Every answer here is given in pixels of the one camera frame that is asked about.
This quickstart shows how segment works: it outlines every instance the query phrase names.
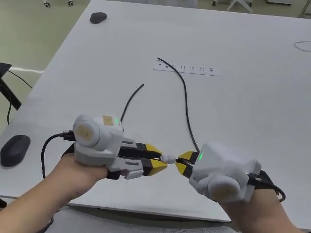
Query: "black computer mouse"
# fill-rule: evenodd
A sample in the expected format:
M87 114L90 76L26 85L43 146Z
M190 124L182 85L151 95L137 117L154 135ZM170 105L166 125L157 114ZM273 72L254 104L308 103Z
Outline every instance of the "black computer mouse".
M0 164L12 167L23 161L30 145L30 138L26 135L15 135L2 147L0 152Z
M107 14L103 12L95 12L91 15L91 18L89 19L89 21L91 23L97 24L97 23L103 22L105 19L107 19Z

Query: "chair leg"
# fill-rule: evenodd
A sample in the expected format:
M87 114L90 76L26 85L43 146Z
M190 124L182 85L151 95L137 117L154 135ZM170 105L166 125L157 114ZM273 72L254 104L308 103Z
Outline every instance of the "chair leg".
M233 5L237 2L238 0L233 0L230 6L228 7L227 11L230 11Z
M249 12L253 13L253 9L244 0L238 0L238 2Z

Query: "white power strip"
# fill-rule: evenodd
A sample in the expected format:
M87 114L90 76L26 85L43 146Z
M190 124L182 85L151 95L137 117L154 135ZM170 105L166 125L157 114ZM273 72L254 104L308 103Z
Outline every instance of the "white power strip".
M204 67L204 66L187 66L187 65L177 65L171 64L179 73L188 73L188 74L201 74L201 75L210 75L210 76L221 76L220 72L215 68ZM161 61L156 61L154 63L154 70L163 70L163 71L172 71L169 66Z

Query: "power strip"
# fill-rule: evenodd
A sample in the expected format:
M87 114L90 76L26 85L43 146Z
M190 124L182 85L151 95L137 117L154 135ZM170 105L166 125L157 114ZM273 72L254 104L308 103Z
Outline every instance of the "power strip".
M187 74L201 74L201 75L210 75L210 76L221 76L220 72L215 68L204 67L204 66L187 66L187 65L177 65L171 64L179 73L187 73ZM164 64L161 61L156 61L154 63L154 70L162 70L162 71L172 71L169 66Z

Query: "white cord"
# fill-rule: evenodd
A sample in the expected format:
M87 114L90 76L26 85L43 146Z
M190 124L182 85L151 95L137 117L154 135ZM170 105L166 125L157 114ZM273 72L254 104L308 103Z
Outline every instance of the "white cord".
M304 50L304 49L302 49L302 48L300 48L300 47L298 46L298 44L302 44L302 43L307 43L307 44L310 44L310 46L311 46L311 41L298 41L298 42L295 42L295 43L294 43L295 48L296 48L296 49L299 49L300 51L311 52L311 49L310 49L310 50Z

